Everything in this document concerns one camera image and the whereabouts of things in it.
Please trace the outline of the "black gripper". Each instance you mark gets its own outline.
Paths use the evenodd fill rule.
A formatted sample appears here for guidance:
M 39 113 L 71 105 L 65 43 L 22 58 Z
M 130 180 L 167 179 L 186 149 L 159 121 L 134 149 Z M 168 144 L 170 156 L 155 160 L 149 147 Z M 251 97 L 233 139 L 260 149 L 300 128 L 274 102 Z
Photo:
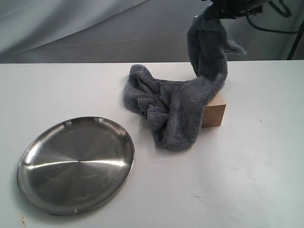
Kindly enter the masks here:
M 262 13 L 263 0 L 211 0 L 205 19 L 237 19 Z

